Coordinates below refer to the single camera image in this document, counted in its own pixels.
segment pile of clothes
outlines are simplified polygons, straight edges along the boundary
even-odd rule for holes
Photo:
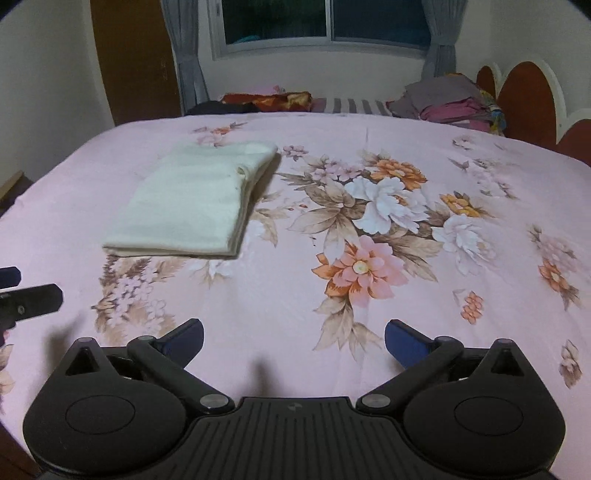
[[[495,99],[456,73],[407,85],[399,100],[387,102],[393,116],[502,135],[505,117]]]

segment black robotic base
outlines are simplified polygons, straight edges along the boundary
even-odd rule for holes
[[[78,339],[23,424],[43,480],[554,478],[564,420],[517,345],[464,348],[398,320],[406,370],[361,397],[233,401],[184,370],[197,319],[124,348]]]

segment floral print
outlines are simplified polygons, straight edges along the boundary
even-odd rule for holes
[[[579,366],[579,350],[573,345],[573,342],[566,340],[566,344],[562,347],[560,352],[562,361],[558,371],[564,378],[564,384],[572,388],[583,376],[581,367]]]
[[[353,221],[367,233],[388,233],[391,222],[417,233],[417,222],[428,218],[423,194],[405,190],[405,184],[398,178],[384,178],[377,184],[357,178],[345,190],[356,199],[368,201],[363,217]]]
[[[400,163],[390,158],[381,158],[379,156],[376,159],[378,160],[373,165],[374,171],[371,174],[373,180],[398,178],[408,190],[419,189],[421,188],[421,183],[427,181],[425,175],[410,163]],[[372,160],[369,160],[367,163],[372,165]]]
[[[193,130],[193,133],[204,134],[200,135],[197,139],[197,143],[199,145],[212,145],[214,147],[221,147],[223,145],[228,144],[228,142],[224,139],[224,135],[227,135],[228,133],[239,129],[244,125],[246,125],[246,122],[240,124],[237,122],[232,122],[230,125],[224,127],[201,127],[196,130]]]
[[[388,299],[394,294],[390,286],[408,283],[402,273],[404,262],[392,255],[388,244],[376,244],[371,237],[362,235],[360,247],[347,244],[345,253],[329,265],[319,254],[321,266],[312,271],[328,280],[325,293],[329,297],[349,296],[352,304],[366,307],[369,298]]]
[[[495,259],[495,251],[482,235],[477,219],[465,213],[452,215],[443,227],[432,227],[433,239],[443,244],[443,249],[454,253],[456,267],[463,275],[477,274],[482,267],[489,267]]]
[[[297,161],[299,158],[302,158],[307,153],[308,151],[301,145],[288,145],[286,147],[283,147],[282,152],[284,156],[286,156],[287,158],[293,158],[294,161]]]
[[[479,297],[471,291],[468,296],[464,298],[464,301],[466,304],[462,307],[462,318],[467,320],[471,325],[474,325],[476,321],[482,317],[484,300],[482,297]]]
[[[467,215],[468,217],[479,218],[486,216],[487,212],[481,208],[474,207],[470,203],[470,197],[465,193],[454,192],[453,194],[440,195],[441,201],[456,215]]]
[[[530,237],[542,257],[543,264],[538,266],[538,271],[546,284],[560,294],[565,310],[571,303],[580,307],[579,289],[569,283],[567,276],[584,272],[583,264],[566,241],[544,234],[539,226],[531,227]]]
[[[112,345],[123,345],[138,335],[165,335],[175,327],[163,300],[148,301],[154,283],[167,281],[180,270],[184,258],[107,257],[100,284],[103,298],[92,307],[95,327]]]
[[[8,340],[8,332],[4,332],[5,340]],[[14,380],[7,370],[8,359],[12,353],[14,345],[5,343],[0,347],[0,413],[2,412],[2,397],[11,392],[14,388]]]

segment wall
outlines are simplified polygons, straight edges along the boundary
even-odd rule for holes
[[[92,76],[85,2],[24,0],[0,22],[0,184],[17,170],[39,179],[113,125]]]
[[[457,67],[472,78],[491,53],[490,15],[491,0],[468,0],[457,42]],[[276,84],[309,90],[317,97],[392,99],[405,85],[420,80],[423,69],[419,58],[320,50],[251,53],[214,61],[205,0],[200,0],[199,27],[199,59],[212,99]]]
[[[505,74],[542,57],[564,90],[568,113],[591,106],[591,21],[569,0],[493,0],[492,59]]]

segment window frame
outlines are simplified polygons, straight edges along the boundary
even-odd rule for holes
[[[301,50],[385,53],[416,59],[423,59],[427,55],[428,47],[417,45],[368,38],[348,38],[347,40],[335,38],[333,40],[332,0],[324,0],[324,5],[326,11],[326,35],[324,37],[272,38],[227,45],[222,0],[207,0],[213,59]]]

